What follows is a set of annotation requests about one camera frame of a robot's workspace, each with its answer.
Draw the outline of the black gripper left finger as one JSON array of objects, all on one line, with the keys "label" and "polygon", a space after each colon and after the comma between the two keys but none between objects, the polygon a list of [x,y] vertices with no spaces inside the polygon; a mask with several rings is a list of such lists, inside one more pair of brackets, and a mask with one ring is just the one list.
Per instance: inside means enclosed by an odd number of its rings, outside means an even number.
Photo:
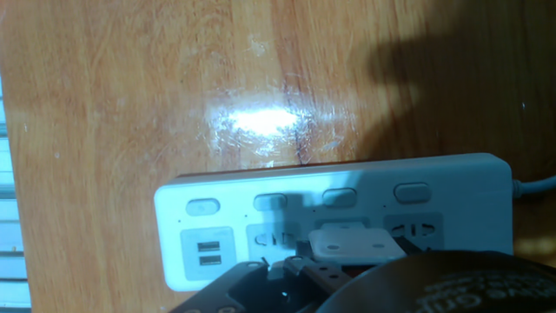
[{"label": "black gripper left finger", "polygon": [[314,260],[308,241],[273,267],[238,263],[171,313],[316,312],[352,277],[341,267]]}]

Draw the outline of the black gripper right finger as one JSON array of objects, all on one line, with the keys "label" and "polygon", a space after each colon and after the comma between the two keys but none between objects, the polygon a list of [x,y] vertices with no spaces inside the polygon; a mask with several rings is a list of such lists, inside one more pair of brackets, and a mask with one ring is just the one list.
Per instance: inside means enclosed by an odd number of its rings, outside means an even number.
[{"label": "black gripper right finger", "polygon": [[421,248],[409,241],[404,236],[395,236],[395,242],[400,246],[400,248],[406,253],[407,256],[417,255],[423,252]]}]

